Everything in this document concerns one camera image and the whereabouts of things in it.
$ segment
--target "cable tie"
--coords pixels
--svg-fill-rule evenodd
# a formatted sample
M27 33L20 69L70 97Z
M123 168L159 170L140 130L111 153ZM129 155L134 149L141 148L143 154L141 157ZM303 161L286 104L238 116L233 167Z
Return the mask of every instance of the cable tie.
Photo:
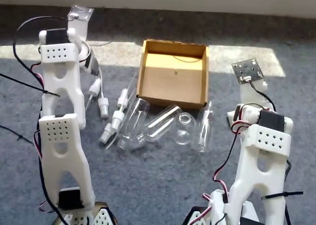
M294 192L282 192L282 193L277 193L277 194L270 194L270 195L266 195L266 196L262 196L261 199L272 199L272 198L276 198L276 197L280 197L280 196L284 196L284 197L288 197L291 195L302 195L304 194L303 191L294 191Z

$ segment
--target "clear plastic bottle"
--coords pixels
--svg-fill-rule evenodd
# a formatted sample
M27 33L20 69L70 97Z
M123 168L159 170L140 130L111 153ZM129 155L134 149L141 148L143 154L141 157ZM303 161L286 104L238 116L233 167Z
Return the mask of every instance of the clear plastic bottle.
M211 150L213 124L214 112L212 110L212 102L209 102L198 112L191 143L193 149L199 152L209 152Z
M129 144L136 139L145 123L150 104L141 98L135 98L129 105L123 126L118 134L118 147L127 149Z
M187 145L192 139L195 124L196 120L191 114L187 112L177 114L171 129L174 141L179 145Z
M181 113L182 110L179 106L169 106L163 110L159 115L148 122L143 131L137 136L138 143L143 145L146 141L154 142L165 134L175 118L175 116Z

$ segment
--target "cardboard box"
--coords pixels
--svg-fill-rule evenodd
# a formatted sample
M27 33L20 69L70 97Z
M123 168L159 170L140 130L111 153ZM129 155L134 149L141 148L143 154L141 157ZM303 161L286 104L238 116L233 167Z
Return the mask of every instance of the cardboard box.
M144 41L137 96L154 105L202 108L208 99L208 47Z

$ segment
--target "gray carpet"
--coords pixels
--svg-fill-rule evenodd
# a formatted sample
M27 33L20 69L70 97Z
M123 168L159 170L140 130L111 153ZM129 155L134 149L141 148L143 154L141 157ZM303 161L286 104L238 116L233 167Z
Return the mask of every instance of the gray carpet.
M36 15L65 16L68 8L0 6L0 72L36 84L14 59L11 50L14 30ZM40 56L33 44L39 30L61 27L59 22L37 22L21 32L17 50L28 65ZM121 225L180 225L192 206L205 206L203 192L219 188L210 179L225 160L233 139L226 112L239 102L239 86L230 64L256 57L266 75L267 94L280 113L293 119L290 160L293 169L286 191L304 190L303 196L288 197L292 224L314 224L316 215L316 20L270 16L199 12L98 9L89 23L88 41L94 44L104 74L110 112L120 90L137 71L142 42L147 38L210 45L209 98L216 114L212 152L199 154L179 146L166 136L142 150L125 152L98 143L106 121L99 118L94 103L86 114L81 142L89 161L98 201L108 203ZM93 78L81 74L87 92ZM40 110L41 94L0 78L0 124L31 139ZM63 101L58 111L71 110ZM0 131L0 219L2 224L50 224L55 214L42 214L37 206L44 200L38 158L34 147ZM235 178L240 145L220 174L228 185ZM258 193L250 200L263 218Z

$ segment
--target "white plastic nozzle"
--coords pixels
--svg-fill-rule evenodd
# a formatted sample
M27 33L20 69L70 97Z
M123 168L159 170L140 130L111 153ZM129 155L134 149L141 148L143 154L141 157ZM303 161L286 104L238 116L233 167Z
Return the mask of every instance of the white plastic nozzle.
M113 131L112 127L111 127L111 124L108 123L108 124L106 125L106 127L104 128L104 131L103 131L103 133L102 133L102 135L101 135L99 141L102 142L102 143L104 143L104 144L106 144L107 141L109 140L109 138L110 138L113 134L114 134L114 131Z
M124 119L124 113L121 111L115 111L113 113L112 117L112 123L111 123L111 128L113 131L117 132L119 130L119 127Z
M89 88L88 94L90 95L90 97L89 97L87 105L85 106L85 110L88 109L92 98L98 96L98 94L100 92L100 87L101 87L101 79L96 78L95 81L93 82L93 84Z
M91 87L89 88L89 94L92 95L93 97L98 96L100 92L100 87L101 87L101 79L96 78Z
M123 106L123 109L127 108L128 105L128 90L127 88L123 89L120 93L120 97L118 99L118 108Z
M98 105L100 109L100 116L101 118L108 118L109 117L109 99L108 98L99 98L98 99Z

